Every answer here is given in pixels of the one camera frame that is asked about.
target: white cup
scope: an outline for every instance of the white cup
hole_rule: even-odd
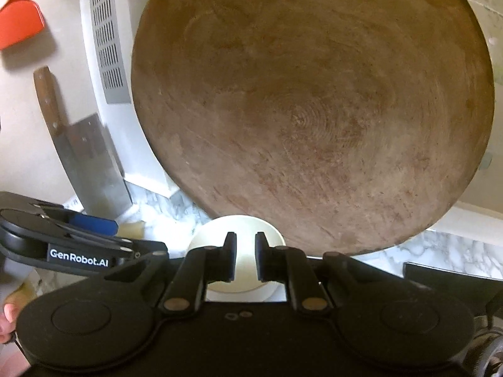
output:
[[[255,263],[255,234],[266,234],[269,246],[285,245],[279,231],[254,216],[223,216],[203,225],[192,238],[189,250],[214,245],[221,247],[228,232],[237,235],[235,278],[232,282],[208,285],[206,298],[218,302],[263,302],[278,288],[278,282],[260,282]]]

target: knife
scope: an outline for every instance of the knife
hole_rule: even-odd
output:
[[[47,66],[33,73],[38,102],[65,172],[88,215],[114,220],[132,206],[131,197],[102,134],[97,114],[65,126],[53,76]]]

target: spatula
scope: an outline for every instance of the spatula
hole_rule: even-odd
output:
[[[36,2],[7,0],[0,9],[0,50],[38,34],[44,26],[44,17]]]

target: spatula head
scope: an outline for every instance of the spatula head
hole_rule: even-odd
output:
[[[31,0],[7,3],[0,10],[0,50],[34,36],[44,26],[37,3]]]

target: ventilation slot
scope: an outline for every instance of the ventilation slot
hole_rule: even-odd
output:
[[[91,18],[105,99],[108,104],[131,103],[117,35],[115,0],[91,0]]]

